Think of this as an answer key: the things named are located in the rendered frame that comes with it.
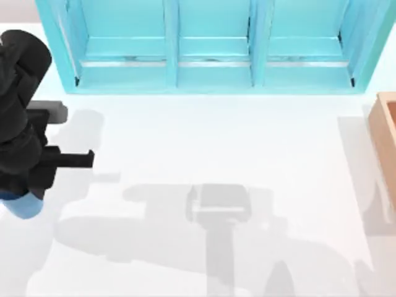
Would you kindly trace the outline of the shallow salmon-coloured box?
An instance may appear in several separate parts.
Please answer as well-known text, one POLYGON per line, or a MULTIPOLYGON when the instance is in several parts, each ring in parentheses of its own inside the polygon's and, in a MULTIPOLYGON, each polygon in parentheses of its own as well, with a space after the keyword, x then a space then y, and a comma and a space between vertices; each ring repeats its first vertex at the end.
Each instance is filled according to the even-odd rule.
POLYGON ((377 93, 368 124, 396 219, 396 91, 377 93))

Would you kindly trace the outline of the light blue rounded object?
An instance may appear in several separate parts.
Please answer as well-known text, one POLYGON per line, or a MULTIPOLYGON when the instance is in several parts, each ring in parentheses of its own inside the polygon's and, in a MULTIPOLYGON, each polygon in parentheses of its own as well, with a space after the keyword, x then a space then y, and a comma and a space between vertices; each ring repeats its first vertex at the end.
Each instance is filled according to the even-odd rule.
POLYGON ((43 208, 43 201, 31 192, 18 195, 0 190, 0 203, 10 213, 24 220, 37 216, 43 208))

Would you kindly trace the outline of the light blue rack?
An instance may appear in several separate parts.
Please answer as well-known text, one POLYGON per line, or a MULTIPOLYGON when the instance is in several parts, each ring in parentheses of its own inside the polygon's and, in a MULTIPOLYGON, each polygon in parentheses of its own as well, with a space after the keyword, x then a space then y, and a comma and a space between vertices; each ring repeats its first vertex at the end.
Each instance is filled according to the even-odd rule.
POLYGON ((35 0, 70 94, 366 91, 396 0, 35 0))

